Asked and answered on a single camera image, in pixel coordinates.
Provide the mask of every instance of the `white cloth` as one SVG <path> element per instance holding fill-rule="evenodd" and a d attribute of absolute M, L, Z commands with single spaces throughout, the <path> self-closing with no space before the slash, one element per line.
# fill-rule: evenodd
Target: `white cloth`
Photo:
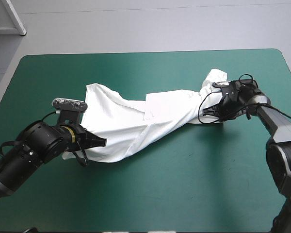
<path fill-rule="evenodd" d="M 200 92 L 176 90 L 150 93 L 143 100 L 125 100 L 119 93 L 97 83 L 87 85 L 85 102 L 88 105 L 81 125 L 93 134 L 107 138 L 106 147 L 86 150 L 88 159 L 100 162 L 117 162 L 142 150 L 150 143 L 185 123 L 200 123 L 198 108 L 210 92 L 218 92 L 213 82 L 226 81 L 227 74 L 212 69 Z M 214 93 L 204 101 L 202 109 L 220 101 L 221 93 Z M 203 122 L 215 117 L 201 117 Z M 63 154 L 64 159 L 73 158 Z"/>

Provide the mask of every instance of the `black cable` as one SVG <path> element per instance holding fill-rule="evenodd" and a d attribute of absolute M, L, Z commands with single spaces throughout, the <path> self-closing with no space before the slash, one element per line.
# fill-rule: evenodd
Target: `black cable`
<path fill-rule="evenodd" d="M 52 115 L 52 114 L 55 114 L 55 113 L 56 113 L 56 112 L 51 112 L 51 113 L 45 115 L 45 116 L 41 119 L 41 121 L 43 121 L 45 118 L 47 118 L 48 116 L 50 116 L 50 115 Z"/>
<path fill-rule="evenodd" d="M 208 96 L 210 96 L 211 94 L 213 94 L 213 93 L 219 93 L 219 92 L 210 92 L 208 95 L 206 95 L 206 97 L 203 99 L 203 101 L 201 102 L 201 104 L 199 105 L 199 108 L 198 108 L 198 114 L 197 114 L 197 119 L 198 119 L 198 121 L 201 123 L 201 124 L 212 124 L 212 123 L 215 123 L 215 122 L 217 122 L 217 121 L 219 121 L 220 119 L 217 119 L 217 120 L 215 120 L 215 121 L 212 121 L 212 122 L 202 122 L 201 120 L 200 120 L 200 116 L 199 116 L 199 111 L 200 111 L 200 107 L 203 105 L 203 103 L 205 102 L 205 100 L 207 99 L 207 97 Z"/>
<path fill-rule="evenodd" d="M 280 114 L 284 115 L 285 117 L 291 119 L 291 116 L 289 116 L 288 114 L 280 111 L 279 109 L 273 107 L 273 106 L 270 106 L 269 104 L 266 104 L 266 103 L 257 103 L 256 105 L 259 105 L 259 106 L 263 106 L 263 107 L 267 107 L 267 108 L 271 108 L 271 109 L 274 109 L 276 110 L 277 112 L 279 112 Z"/>
<path fill-rule="evenodd" d="M 202 101 L 201 105 L 203 104 L 203 102 L 205 101 L 205 99 L 206 99 L 210 94 L 212 94 L 212 92 L 209 93 L 209 94 L 204 98 L 204 100 Z M 251 103 L 251 104 L 246 104 L 246 105 L 243 106 L 242 108 L 240 108 L 240 109 L 238 109 L 238 110 L 236 110 L 236 111 L 234 111 L 234 112 L 232 112 L 232 113 L 230 113 L 230 114 L 227 114 L 227 115 L 226 115 L 225 117 L 223 117 L 223 118 L 219 118 L 219 119 L 217 119 L 217 120 L 214 120 L 214 121 L 212 121 L 212 122 L 208 122 L 208 123 L 207 123 L 207 122 L 202 122 L 202 121 L 200 120 L 200 117 L 199 117 L 199 110 L 200 110 L 201 105 L 200 105 L 199 108 L 198 108 L 198 116 L 197 116 L 197 118 L 198 118 L 199 122 L 202 123 L 202 124 L 212 124 L 212 123 L 215 123 L 215 122 L 218 122 L 218 121 L 223 121 L 223 120 L 228 119 L 229 117 L 233 116 L 234 114 L 238 113 L 239 111 L 241 111 L 241 110 L 243 110 L 243 109 L 246 109 L 246 108 L 249 107 L 249 106 L 254 106 L 254 105 L 256 105 L 256 109 L 255 109 L 255 111 L 257 110 L 258 107 L 263 106 L 263 107 L 267 107 L 267 108 L 270 108 L 270 109 L 274 109 L 275 111 L 279 112 L 280 114 L 284 115 L 285 117 L 291 119 L 291 116 L 289 116 L 288 114 L 286 114 L 286 113 L 280 111 L 279 109 L 277 109 L 277 108 L 275 108 L 275 107 L 273 107 L 273 106 L 270 106 L 270 105 L 267 104 L 267 103 Z"/>

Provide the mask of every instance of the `gray floor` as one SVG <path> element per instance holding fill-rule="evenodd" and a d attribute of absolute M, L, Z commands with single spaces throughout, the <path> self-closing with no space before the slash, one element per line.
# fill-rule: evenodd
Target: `gray floor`
<path fill-rule="evenodd" d="M 12 3 L 28 33 L 0 35 L 0 100 L 28 54 L 276 48 L 291 70 L 291 0 Z"/>

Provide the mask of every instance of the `cloth fold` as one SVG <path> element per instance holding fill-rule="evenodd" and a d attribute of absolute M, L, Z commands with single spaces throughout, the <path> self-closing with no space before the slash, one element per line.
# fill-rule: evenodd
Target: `cloth fold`
<path fill-rule="evenodd" d="M 222 97 L 213 82 L 227 80 L 227 74 L 212 69 L 199 92 L 175 90 L 149 93 L 144 100 L 126 100 L 116 91 L 101 84 L 87 85 L 85 102 L 88 105 L 81 125 L 93 134 L 107 138 L 106 147 L 86 150 L 88 159 L 99 162 L 117 162 L 142 150 L 149 144 L 186 123 L 200 123 L 197 119 L 202 100 L 203 108 L 218 103 Z M 203 122 L 216 120 L 212 116 L 200 117 Z M 74 158 L 70 152 L 64 159 Z"/>

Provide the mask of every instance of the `green table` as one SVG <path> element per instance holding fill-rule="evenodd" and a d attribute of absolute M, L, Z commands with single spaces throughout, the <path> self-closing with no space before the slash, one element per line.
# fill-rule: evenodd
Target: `green table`
<path fill-rule="evenodd" d="M 278 50 L 30 55 L 1 101 L 0 144 L 53 111 L 55 97 L 84 100 L 87 84 L 144 100 L 150 92 L 197 91 L 212 68 L 230 80 L 252 74 L 291 114 L 291 74 Z M 242 116 L 184 125 L 118 163 L 83 168 L 58 157 L 0 200 L 0 231 L 268 231 L 284 202 L 266 165 L 268 138 L 259 119 Z"/>

